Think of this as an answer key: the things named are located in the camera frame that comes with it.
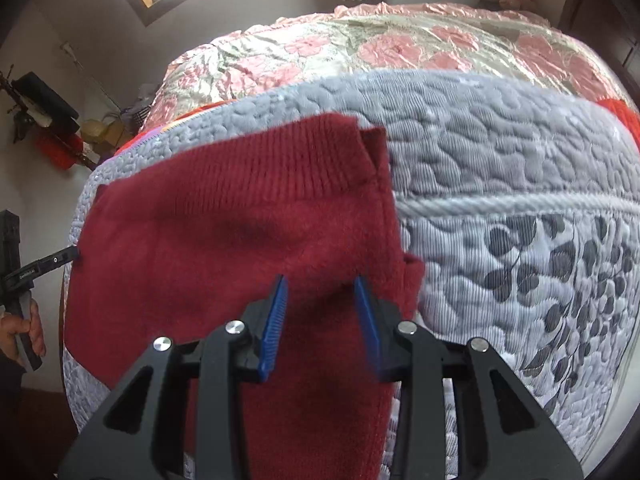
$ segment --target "ribbed hem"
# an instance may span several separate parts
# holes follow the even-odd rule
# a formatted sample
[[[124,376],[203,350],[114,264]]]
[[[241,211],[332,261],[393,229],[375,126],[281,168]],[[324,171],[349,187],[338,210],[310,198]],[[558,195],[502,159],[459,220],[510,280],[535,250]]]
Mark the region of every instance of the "ribbed hem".
[[[184,170],[178,176],[177,214],[327,198],[376,175],[357,119],[338,114],[179,156]]]

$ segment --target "person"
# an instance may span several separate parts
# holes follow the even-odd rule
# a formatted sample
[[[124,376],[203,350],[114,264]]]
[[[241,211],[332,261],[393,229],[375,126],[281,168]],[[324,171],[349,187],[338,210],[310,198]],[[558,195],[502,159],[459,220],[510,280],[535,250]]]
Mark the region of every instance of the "person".
[[[33,351],[40,357],[47,353],[38,304],[34,300],[31,300],[30,311],[31,320],[7,313],[0,317],[0,404],[9,410],[14,409],[18,401],[20,382],[25,372],[15,336],[28,333]]]

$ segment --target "red cloth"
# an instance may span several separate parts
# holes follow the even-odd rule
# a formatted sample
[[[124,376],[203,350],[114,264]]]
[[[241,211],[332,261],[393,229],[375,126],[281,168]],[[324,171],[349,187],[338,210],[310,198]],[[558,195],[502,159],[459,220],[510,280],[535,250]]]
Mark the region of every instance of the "red cloth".
[[[202,338],[286,275],[275,370],[242,388],[252,474],[377,478],[392,392],[367,371],[353,280],[410,316],[424,272],[402,254],[383,129],[332,114],[176,155],[101,187],[79,250],[65,343],[110,387],[157,336]]]
[[[640,118],[626,103],[620,99],[603,99],[598,101],[600,106],[605,107],[611,113],[613,113],[622,124],[626,126],[626,129],[631,132],[636,145],[640,149]]]

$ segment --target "hand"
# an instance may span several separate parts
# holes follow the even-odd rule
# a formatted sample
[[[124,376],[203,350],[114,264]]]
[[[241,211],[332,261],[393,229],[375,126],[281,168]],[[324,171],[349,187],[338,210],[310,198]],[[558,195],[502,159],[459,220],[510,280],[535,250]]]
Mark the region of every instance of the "hand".
[[[38,304],[34,300],[31,300],[30,311],[30,321],[7,313],[0,317],[0,350],[9,359],[16,361],[21,366],[24,366],[24,363],[18,355],[18,347],[15,343],[16,334],[29,333],[31,346],[35,354],[40,357],[44,357],[47,354],[47,349],[44,346],[44,334],[42,332],[42,322],[40,321]]]

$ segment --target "floral blanket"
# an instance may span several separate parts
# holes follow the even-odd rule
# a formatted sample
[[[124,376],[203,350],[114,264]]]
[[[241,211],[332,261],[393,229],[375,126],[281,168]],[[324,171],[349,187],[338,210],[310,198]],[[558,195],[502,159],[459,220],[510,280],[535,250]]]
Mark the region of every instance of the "floral blanket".
[[[527,12],[457,4],[337,7],[281,18],[188,51],[169,65],[143,131],[207,104],[377,68],[445,68],[528,80],[591,101],[633,101],[588,46]]]

